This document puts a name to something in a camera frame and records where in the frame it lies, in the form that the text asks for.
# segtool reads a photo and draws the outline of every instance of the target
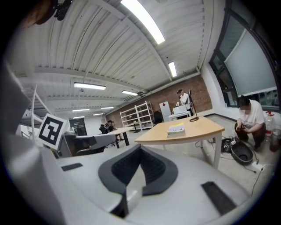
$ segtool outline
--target person in white shirt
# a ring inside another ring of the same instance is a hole
[[[265,138],[266,126],[263,109],[259,102],[250,100],[245,96],[239,98],[240,116],[235,124],[238,137],[248,141],[248,134],[252,134],[255,141],[255,149],[260,147]]]
[[[178,95],[179,95],[179,99],[180,99],[180,103],[182,105],[185,105],[186,106],[186,109],[187,111],[190,112],[191,116],[193,116],[193,112],[191,110],[191,107],[190,107],[190,104],[185,104],[187,99],[188,99],[188,94],[184,93],[184,91],[182,89],[178,90],[177,91]]]

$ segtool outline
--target window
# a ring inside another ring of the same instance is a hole
[[[69,123],[70,127],[73,127],[77,130],[78,136],[87,135],[84,118],[69,120]]]
[[[238,96],[244,95],[258,101],[264,111],[279,112],[279,64],[268,36],[239,0],[227,0],[226,6],[225,25],[209,62],[225,103],[237,107]]]

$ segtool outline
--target white table leg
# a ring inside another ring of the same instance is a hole
[[[220,160],[221,135],[222,135],[222,133],[215,136],[215,138],[216,138],[216,150],[215,150],[215,158],[214,158],[213,167],[216,168],[216,169],[219,166],[219,160]]]

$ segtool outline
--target fluorescent light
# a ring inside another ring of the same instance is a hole
[[[81,87],[81,88],[90,88],[90,89],[99,89],[104,90],[106,86],[97,85],[97,84],[90,84],[90,83],[74,83],[74,87]]]
[[[122,93],[137,96],[137,93],[133,93],[133,92],[130,92],[130,91],[122,91]]]
[[[90,109],[75,109],[75,110],[72,110],[73,112],[79,112],[79,111],[88,111]]]
[[[165,41],[161,31],[159,30],[154,20],[137,0],[122,0],[121,4],[123,4],[132,13],[134,13],[134,15],[143,23],[143,25],[148,29],[150,34],[154,37],[157,44],[160,44]]]
[[[85,116],[77,116],[77,117],[73,117],[73,119],[79,119],[79,118],[84,118]]]
[[[174,62],[169,63],[169,67],[170,67],[172,76],[173,76],[173,77],[177,76],[176,67],[175,67]]]

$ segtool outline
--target bottle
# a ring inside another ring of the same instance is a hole
[[[267,130],[266,130],[265,135],[270,137],[272,130],[274,129],[274,127],[273,127],[274,126],[274,119],[273,119],[274,114],[271,114],[271,111],[267,111],[266,114],[267,114],[267,118],[265,121],[265,125],[266,125]]]

